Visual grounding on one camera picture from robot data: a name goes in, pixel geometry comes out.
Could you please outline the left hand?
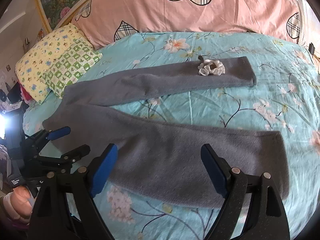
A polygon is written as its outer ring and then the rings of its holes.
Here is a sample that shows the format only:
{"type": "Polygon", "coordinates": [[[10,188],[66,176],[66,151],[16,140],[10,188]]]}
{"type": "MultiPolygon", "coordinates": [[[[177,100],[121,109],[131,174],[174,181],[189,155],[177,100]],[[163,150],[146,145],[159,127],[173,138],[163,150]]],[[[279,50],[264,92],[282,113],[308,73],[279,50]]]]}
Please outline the left hand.
{"type": "Polygon", "coordinates": [[[1,196],[1,222],[8,227],[27,228],[33,210],[30,198],[30,191],[25,186],[16,187],[1,196]]]}

